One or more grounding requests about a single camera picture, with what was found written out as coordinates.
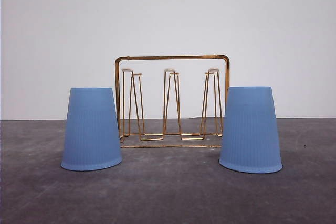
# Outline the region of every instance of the gray concrete floor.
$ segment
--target gray concrete floor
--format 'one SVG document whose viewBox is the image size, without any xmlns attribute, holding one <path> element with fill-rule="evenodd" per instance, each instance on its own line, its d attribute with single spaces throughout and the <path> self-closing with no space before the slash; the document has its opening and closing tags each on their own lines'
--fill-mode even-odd
<svg viewBox="0 0 336 224">
<path fill-rule="evenodd" d="M 225 169 L 219 148 L 123 148 L 115 167 L 72 172 L 65 121 L 1 121 L 2 223 L 336 223 L 336 119 L 278 127 L 273 174 Z"/>
</svg>

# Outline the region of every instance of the gold wire rack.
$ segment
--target gold wire rack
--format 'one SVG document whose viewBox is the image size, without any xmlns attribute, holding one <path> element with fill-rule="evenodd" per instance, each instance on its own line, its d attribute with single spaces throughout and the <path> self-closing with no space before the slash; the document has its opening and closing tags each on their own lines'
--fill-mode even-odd
<svg viewBox="0 0 336 224">
<path fill-rule="evenodd" d="M 143 104 L 142 104 L 142 90 L 141 90 L 141 73 L 134 73 L 132 69 L 126 68 L 122 69 L 122 90 L 123 90 L 123 120 L 121 123 L 121 99 L 120 99 L 120 68 L 119 64 L 122 61 L 129 61 L 129 60 L 202 60 L 202 59 L 221 59 L 225 61 L 225 102 L 227 99 L 228 88 L 229 88 L 229 58 L 226 55 L 201 55 L 201 56 L 126 56 L 126 57 L 119 57 L 116 59 L 114 67 L 115 67 L 115 75 L 116 75 L 116 107 L 117 107 L 117 121 L 118 121 L 118 128 L 119 128 L 119 135 L 120 135 L 120 142 L 123 143 L 125 137 L 131 135 L 138 135 L 139 140 L 142 141 L 160 141 L 163 140 L 166 135 L 179 135 L 181 140 L 204 140 L 205 135 L 216 135 L 222 136 L 221 133 L 218 132 L 218 125 L 217 125 L 217 114 L 216 114 L 216 81 L 218 85 L 218 98 L 219 98 L 219 111 L 220 111 L 220 131 L 223 131 L 223 117 L 222 117 L 222 103 L 221 103 L 221 93 L 219 88 L 219 69 L 217 68 L 210 68 L 208 72 L 205 73 L 205 84 L 204 84 L 204 96 L 203 96 L 203 107 L 202 107 L 202 118 L 201 118 L 201 125 L 199 128 L 199 132 L 196 133 L 183 133 L 181 130 L 181 116 L 180 116 L 180 78 L 179 73 L 175 72 L 174 69 L 165 69 L 164 71 L 164 100 L 163 100 L 163 129 L 162 133 L 146 133 L 145 131 L 145 124 L 144 124 L 144 116 L 143 116 Z M 130 103 L 129 103 L 129 125 L 128 125 L 128 134 L 125 134 L 125 118 L 124 118 L 124 79 L 125 73 L 131 73 L 131 88 L 130 88 Z M 135 77 L 139 77 L 139 86 L 140 86 L 140 97 L 141 97 L 141 115 L 142 115 L 142 130 L 141 130 L 141 123 L 140 117 L 138 113 L 138 104 L 137 104 L 137 95 L 135 92 Z M 216 132 L 215 133 L 207 133 L 206 132 L 206 110 L 207 110 L 207 94 L 208 94 L 208 86 L 209 86 L 209 79 L 210 76 L 214 77 L 214 98 L 215 98 L 215 124 L 216 124 Z M 170 90 L 170 83 L 171 77 L 174 79 L 174 87 L 175 87 L 175 98 L 176 98 L 176 105 L 177 105 L 177 117 L 178 117 L 178 132 L 166 132 L 166 125 L 167 125 L 167 108 L 168 108 L 168 99 L 169 99 L 169 90 Z M 166 79 L 168 79 L 168 90 L 166 94 Z M 137 123 L 138 123 L 138 133 L 131 133 L 130 132 L 130 110 L 131 110 L 131 95 L 132 89 L 134 91 L 134 99 L 135 99 L 135 107 L 137 112 Z M 159 136 L 157 138 L 143 138 L 143 136 Z M 220 147 L 220 145 L 210 145 L 210 144 L 162 144 L 162 145 L 122 145 L 122 148 L 162 148 L 162 147 Z"/>
</svg>

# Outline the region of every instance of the white wall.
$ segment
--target white wall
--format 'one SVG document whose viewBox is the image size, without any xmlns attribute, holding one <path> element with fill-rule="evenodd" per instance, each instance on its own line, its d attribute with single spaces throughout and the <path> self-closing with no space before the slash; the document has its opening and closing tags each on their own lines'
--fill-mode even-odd
<svg viewBox="0 0 336 224">
<path fill-rule="evenodd" d="M 272 86 L 278 117 L 336 116 L 336 0 L 2 0 L 1 12 L 3 120 L 66 118 L 69 89 L 114 87 L 119 56 L 184 54 L 228 55 L 231 85 Z M 217 63 L 179 64 L 152 78 L 132 65 L 148 117 L 161 116 L 164 67 L 192 94 L 183 116 L 200 114 Z"/>
</svg>

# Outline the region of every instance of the upside-down cup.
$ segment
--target upside-down cup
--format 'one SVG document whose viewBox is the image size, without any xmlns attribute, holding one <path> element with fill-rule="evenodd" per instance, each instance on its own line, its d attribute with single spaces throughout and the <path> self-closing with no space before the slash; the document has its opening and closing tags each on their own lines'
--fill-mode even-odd
<svg viewBox="0 0 336 224">
<path fill-rule="evenodd" d="M 219 163 L 244 173 L 282 169 L 271 87 L 230 87 Z"/>
<path fill-rule="evenodd" d="M 72 88 L 61 167 L 98 170 L 122 161 L 111 88 Z"/>
</svg>

